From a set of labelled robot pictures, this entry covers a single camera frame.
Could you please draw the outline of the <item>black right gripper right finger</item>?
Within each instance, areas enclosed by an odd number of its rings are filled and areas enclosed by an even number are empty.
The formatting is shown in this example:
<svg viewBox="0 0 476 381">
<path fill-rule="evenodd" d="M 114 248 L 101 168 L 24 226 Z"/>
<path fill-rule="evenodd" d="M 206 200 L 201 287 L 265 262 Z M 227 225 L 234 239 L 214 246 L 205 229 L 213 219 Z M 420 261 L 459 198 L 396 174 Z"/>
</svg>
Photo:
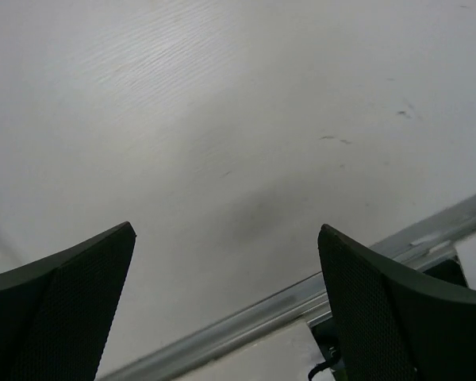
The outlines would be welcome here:
<svg viewBox="0 0 476 381">
<path fill-rule="evenodd" d="M 350 380 L 476 380 L 476 291 L 380 255 L 330 225 L 317 239 Z"/>
</svg>

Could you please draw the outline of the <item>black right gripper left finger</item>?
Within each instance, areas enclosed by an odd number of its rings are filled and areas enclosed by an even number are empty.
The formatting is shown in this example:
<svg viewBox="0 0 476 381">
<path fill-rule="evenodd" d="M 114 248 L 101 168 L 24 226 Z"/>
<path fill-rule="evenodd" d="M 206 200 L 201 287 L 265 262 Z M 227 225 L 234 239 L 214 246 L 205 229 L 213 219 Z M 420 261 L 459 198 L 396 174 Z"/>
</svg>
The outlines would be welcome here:
<svg viewBox="0 0 476 381">
<path fill-rule="evenodd" d="M 93 380 L 136 233 L 121 223 L 0 274 L 0 380 Z"/>
</svg>

